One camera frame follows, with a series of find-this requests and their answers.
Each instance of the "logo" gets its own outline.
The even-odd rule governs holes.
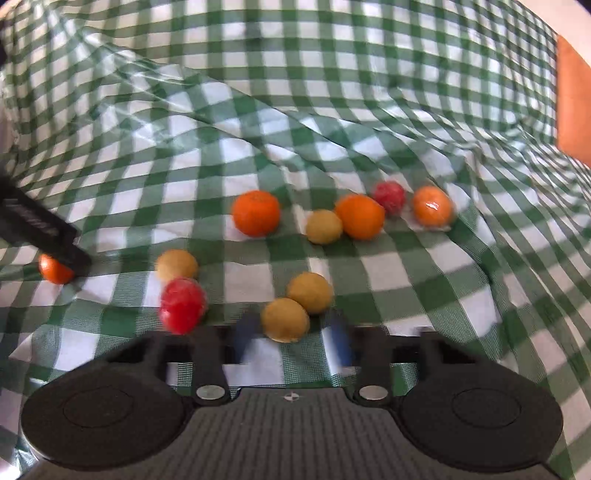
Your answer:
[[[289,402],[295,402],[300,399],[300,396],[296,392],[290,392],[283,398]]]

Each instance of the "toy ball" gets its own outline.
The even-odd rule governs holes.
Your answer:
[[[378,183],[373,197],[389,215],[400,215],[406,203],[406,192],[399,183],[391,180]]]
[[[271,340],[291,343],[300,340],[310,328],[304,308],[292,299],[276,299],[261,313],[262,331]]]
[[[421,187],[415,192],[413,212],[421,225],[430,228],[447,226],[454,219],[452,201],[442,189],[432,185]]]
[[[207,310],[207,297],[192,278],[175,278],[164,287],[158,316],[166,330],[184,335],[193,330]]]
[[[343,222],[343,230],[355,240],[371,240],[384,225],[386,210],[365,195],[351,194],[335,205],[335,213]]]
[[[316,210],[308,218],[306,237],[313,244],[331,244],[336,242],[342,234],[343,222],[330,210]]]
[[[333,289],[322,275],[304,272],[290,281],[287,296],[314,315],[325,311],[332,303]]]
[[[195,257],[185,250],[167,250],[156,260],[156,276],[163,284],[179,277],[193,278],[199,272]]]
[[[39,272],[43,278],[56,285],[65,285],[74,278],[73,270],[47,254],[41,254],[39,257]]]
[[[236,228],[245,235],[265,236],[279,225],[281,206],[270,193],[252,190],[234,201],[232,218]]]

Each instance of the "tangerine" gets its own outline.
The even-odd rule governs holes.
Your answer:
[[[371,240],[384,225],[386,211],[366,195],[351,194],[335,205],[335,213],[343,222],[343,230],[356,240]]]
[[[232,205],[236,228],[248,236],[265,236],[279,225],[279,200],[268,192],[252,190],[240,195]]]
[[[47,254],[39,257],[39,272],[43,278],[56,285],[64,285],[74,278],[74,272]]]
[[[431,228],[449,225],[454,217],[450,198],[442,189],[432,185],[421,187],[415,192],[413,211],[421,225]]]

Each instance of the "black tool handle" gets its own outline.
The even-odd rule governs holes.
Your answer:
[[[0,174],[0,236],[7,242],[35,245],[76,275],[84,276],[90,270],[91,259],[74,244],[77,235],[76,228]]]

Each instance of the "black rubber pad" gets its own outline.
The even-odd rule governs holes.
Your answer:
[[[168,447],[100,472],[42,460],[26,480],[555,480],[541,465],[473,473],[420,452],[381,408],[352,403],[340,388],[244,388],[221,407],[200,408]]]

